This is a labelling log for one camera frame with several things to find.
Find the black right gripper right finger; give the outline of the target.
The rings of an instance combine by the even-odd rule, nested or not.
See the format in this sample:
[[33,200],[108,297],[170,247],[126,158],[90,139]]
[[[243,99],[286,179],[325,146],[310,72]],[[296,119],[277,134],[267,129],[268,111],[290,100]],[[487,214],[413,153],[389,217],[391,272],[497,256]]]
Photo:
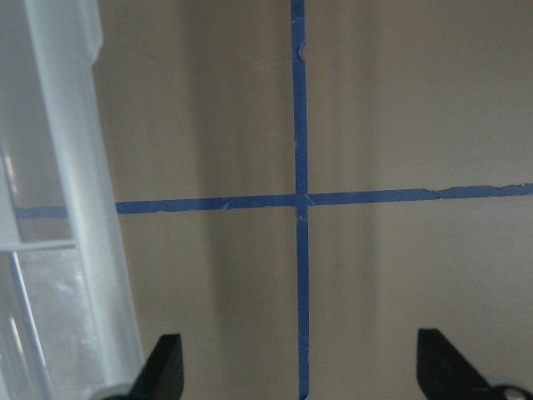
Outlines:
[[435,328],[417,332],[416,380],[430,400],[532,398],[532,393],[522,387],[490,384]]

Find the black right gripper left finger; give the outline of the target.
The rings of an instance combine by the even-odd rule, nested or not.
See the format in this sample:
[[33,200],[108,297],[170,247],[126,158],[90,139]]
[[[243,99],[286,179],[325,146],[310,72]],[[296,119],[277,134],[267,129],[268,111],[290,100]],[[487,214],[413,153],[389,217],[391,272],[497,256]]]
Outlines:
[[181,399],[184,391],[182,335],[161,335],[127,392],[120,385],[94,393],[95,399]]

